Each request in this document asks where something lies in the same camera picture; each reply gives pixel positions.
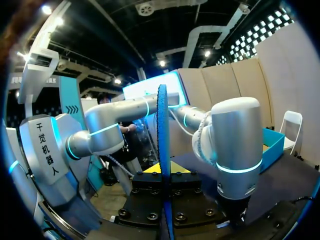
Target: arrow sign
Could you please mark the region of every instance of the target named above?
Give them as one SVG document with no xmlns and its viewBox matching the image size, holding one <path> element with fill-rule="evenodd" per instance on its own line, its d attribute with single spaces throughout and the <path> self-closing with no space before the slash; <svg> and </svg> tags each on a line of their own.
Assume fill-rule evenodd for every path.
<svg viewBox="0 0 320 240">
<path fill-rule="evenodd" d="M 65 106 L 68 110 L 68 114 L 77 114 L 79 112 L 79 108 L 76 105 Z"/>
</svg>

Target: ventilation duct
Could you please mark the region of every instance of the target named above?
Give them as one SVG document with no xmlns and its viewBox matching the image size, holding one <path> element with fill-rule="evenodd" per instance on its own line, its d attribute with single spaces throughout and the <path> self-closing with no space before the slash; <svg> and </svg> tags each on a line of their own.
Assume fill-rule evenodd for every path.
<svg viewBox="0 0 320 240">
<path fill-rule="evenodd" d="M 109 83 L 112 80 L 112 77 L 106 73 L 103 73 L 94 69 L 90 69 L 87 66 L 83 66 L 81 64 L 78 64 L 72 61 L 60 59 L 58 62 L 57 70 L 63 71 L 65 69 L 70 69 L 70 70 L 80 72 L 81 74 L 76 78 L 79 83 L 85 78 L 87 78 L 89 75 L 97 77 L 99 79 L 103 79 L 105 83 Z"/>
<path fill-rule="evenodd" d="M 232 18 L 230 19 L 227 26 L 198 26 L 191 30 L 188 37 L 188 43 L 186 46 L 186 51 L 184 54 L 184 60 L 183 60 L 183 68 L 188 68 L 191 62 L 191 59 L 194 55 L 197 42 L 199 39 L 199 35 L 201 33 L 221 33 L 220 37 L 217 39 L 217 41 L 213 44 L 215 49 L 221 48 L 221 43 L 223 40 L 227 37 L 230 30 L 237 24 L 239 19 L 243 14 L 248 14 L 248 11 L 245 11 L 248 6 L 244 4 L 240 4 L 235 13 L 233 14 Z"/>
<path fill-rule="evenodd" d="M 157 10 L 177 8 L 183 6 L 196 6 L 206 3 L 208 0 L 153 0 L 135 5 L 140 16 L 150 16 Z"/>
</svg>

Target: gray table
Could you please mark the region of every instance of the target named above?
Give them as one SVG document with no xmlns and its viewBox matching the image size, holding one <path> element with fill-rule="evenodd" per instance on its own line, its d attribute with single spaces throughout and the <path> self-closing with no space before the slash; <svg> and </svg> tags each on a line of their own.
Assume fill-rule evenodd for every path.
<svg viewBox="0 0 320 240">
<path fill-rule="evenodd" d="M 198 171 L 203 191 L 207 196 L 215 198 L 218 194 L 215 167 L 199 161 L 193 153 L 172 157 L 171 160 L 190 171 Z M 320 172 L 284 153 L 260 175 L 257 189 L 249 201 L 245 222 L 250 224 L 281 200 L 311 196 L 319 177 Z M 297 203 L 301 210 L 306 204 L 307 201 Z"/>
</svg>

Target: beige partition wall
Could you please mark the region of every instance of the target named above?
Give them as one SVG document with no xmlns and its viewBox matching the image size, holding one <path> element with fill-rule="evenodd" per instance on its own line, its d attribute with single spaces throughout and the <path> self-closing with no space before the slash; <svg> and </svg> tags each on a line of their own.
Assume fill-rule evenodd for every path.
<svg viewBox="0 0 320 240">
<path fill-rule="evenodd" d="M 205 111 L 211 110 L 212 103 L 201 69 L 178 69 L 190 105 Z"/>
<path fill-rule="evenodd" d="M 205 67 L 201 72 L 211 99 L 211 106 L 241 96 L 231 64 Z"/>
<path fill-rule="evenodd" d="M 264 75 L 256 58 L 231 64 L 241 97 L 256 98 L 261 106 L 262 126 L 270 127 L 271 107 Z"/>
<path fill-rule="evenodd" d="M 301 156 L 320 163 L 320 60 L 302 27 L 296 22 L 278 30 L 256 46 L 279 131 L 287 110 L 303 116 Z"/>
</svg>

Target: blue tray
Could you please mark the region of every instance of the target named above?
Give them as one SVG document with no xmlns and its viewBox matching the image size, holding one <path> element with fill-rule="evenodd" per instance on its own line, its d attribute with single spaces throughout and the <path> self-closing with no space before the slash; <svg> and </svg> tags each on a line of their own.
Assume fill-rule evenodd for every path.
<svg viewBox="0 0 320 240">
<path fill-rule="evenodd" d="M 284 152 L 285 135 L 270 129 L 263 129 L 263 144 L 269 148 L 262 154 L 260 172 L 269 168 Z"/>
</svg>

